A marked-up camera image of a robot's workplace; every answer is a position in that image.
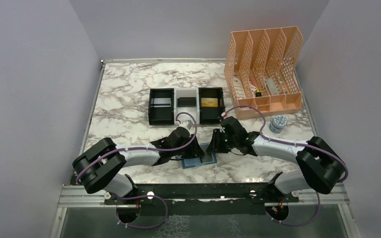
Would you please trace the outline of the blue card holder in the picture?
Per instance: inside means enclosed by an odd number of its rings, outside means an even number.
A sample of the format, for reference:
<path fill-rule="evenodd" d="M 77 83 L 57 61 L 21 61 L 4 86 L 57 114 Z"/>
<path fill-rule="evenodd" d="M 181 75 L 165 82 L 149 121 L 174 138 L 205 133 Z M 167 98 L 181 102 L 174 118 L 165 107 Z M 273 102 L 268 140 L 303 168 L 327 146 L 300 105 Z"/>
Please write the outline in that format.
<path fill-rule="evenodd" d="M 216 154 L 215 153 L 212 153 L 212 154 L 207 154 L 206 153 L 206 148 L 207 148 L 208 145 L 209 145 L 209 143 L 202 143 L 202 144 L 200 144 L 201 148 L 205 152 L 204 156 L 209 156 L 209 157 L 216 158 Z M 194 167 L 201 167 L 201 166 L 209 165 L 209 164 L 202 164 L 201 163 L 201 157 L 200 158 L 193 158 L 193 159 L 186 159 L 186 160 L 182 160 L 180 162 L 182 163 L 182 168 L 183 169 L 188 169 L 188 168 L 194 168 Z"/>

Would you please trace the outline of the black credit card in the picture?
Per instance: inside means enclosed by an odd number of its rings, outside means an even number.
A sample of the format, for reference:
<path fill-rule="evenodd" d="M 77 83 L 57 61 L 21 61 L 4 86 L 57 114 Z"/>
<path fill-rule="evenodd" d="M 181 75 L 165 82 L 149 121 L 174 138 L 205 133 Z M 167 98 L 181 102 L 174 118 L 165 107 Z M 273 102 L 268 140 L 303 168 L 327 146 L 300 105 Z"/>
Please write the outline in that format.
<path fill-rule="evenodd" d="M 177 107 L 196 107 L 196 97 L 180 97 L 177 99 Z"/>
<path fill-rule="evenodd" d="M 202 164 L 215 164 L 217 162 L 216 158 L 204 156 L 201 157 L 201 163 Z"/>

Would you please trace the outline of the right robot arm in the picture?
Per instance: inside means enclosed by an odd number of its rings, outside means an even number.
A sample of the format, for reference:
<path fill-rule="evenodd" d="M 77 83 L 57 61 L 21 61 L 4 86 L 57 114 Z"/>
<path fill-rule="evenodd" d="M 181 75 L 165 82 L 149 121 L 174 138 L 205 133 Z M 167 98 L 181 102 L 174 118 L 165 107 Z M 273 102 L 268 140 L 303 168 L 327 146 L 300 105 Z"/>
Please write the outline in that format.
<path fill-rule="evenodd" d="M 207 152 L 229 153 L 238 149 L 244 155 L 268 156 L 298 165 L 298 170 L 277 173 L 267 184 L 266 195 L 274 202 L 296 190 L 313 189 L 329 194 L 347 178 L 347 167 L 320 137 L 308 141 L 289 141 L 267 137 L 259 131 L 247 132 L 234 117 L 221 121 L 213 131 Z"/>

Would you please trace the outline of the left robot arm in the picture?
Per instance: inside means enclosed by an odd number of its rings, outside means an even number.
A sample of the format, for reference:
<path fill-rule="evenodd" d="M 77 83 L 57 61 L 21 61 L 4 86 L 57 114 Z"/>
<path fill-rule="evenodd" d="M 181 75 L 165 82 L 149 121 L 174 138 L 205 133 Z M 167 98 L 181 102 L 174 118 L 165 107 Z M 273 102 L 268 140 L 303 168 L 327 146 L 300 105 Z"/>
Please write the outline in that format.
<path fill-rule="evenodd" d="M 204 155 L 196 135 L 186 127 L 178 126 L 167 137 L 136 147 L 116 147 L 111 138 L 105 137 L 77 157 L 73 169 L 76 182 L 89 194 L 105 190 L 116 195 L 123 203 L 135 200 L 138 188 L 129 175 L 121 175 L 121 168 L 146 165 L 158 166 L 181 159 Z"/>

